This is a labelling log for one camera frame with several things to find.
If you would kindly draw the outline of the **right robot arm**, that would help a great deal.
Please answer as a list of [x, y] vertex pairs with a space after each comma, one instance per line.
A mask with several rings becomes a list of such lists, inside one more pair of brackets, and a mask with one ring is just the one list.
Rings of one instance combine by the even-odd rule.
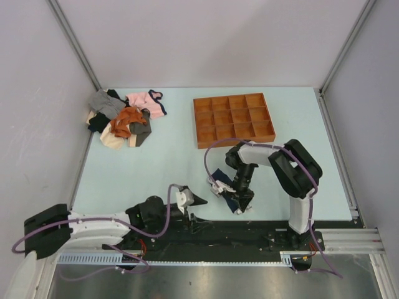
[[295, 250], [309, 244], [314, 223], [310, 199], [318, 191], [323, 172], [298, 140], [291, 139], [282, 146], [244, 140], [225, 154], [225, 163], [236, 170], [229, 193], [241, 212], [254, 197], [249, 187], [254, 170], [260, 165], [271, 167], [290, 199], [289, 229], [286, 239], [277, 243]]

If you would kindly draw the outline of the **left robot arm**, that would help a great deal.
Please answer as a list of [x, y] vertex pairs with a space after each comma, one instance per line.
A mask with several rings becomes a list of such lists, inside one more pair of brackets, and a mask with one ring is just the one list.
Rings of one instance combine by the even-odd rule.
[[107, 247], [131, 249], [138, 239], [162, 236], [171, 222], [189, 224], [187, 208], [202, 206], [200, 198], [184, 186], [170, 204], [158, 196], [123, 212], [109, 215], [83, 215], [69, 211], [66, 204], [56, 204], [24, 221], [24, 253], [35, 252], [38, 259], [60, 249]]

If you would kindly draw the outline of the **navy underwear with white trim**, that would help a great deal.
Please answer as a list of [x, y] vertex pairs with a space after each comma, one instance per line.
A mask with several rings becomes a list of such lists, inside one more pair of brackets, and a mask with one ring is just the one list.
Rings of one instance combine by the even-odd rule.
[[254, 197], [254, 192], [250, 189], [245, 191], [233, 189], [233, 181], [219, 168], [207, 178], [207, 182], [217, 197], [224, 198], [233, 214], [240, 215], [252, 208], [250, 202]]

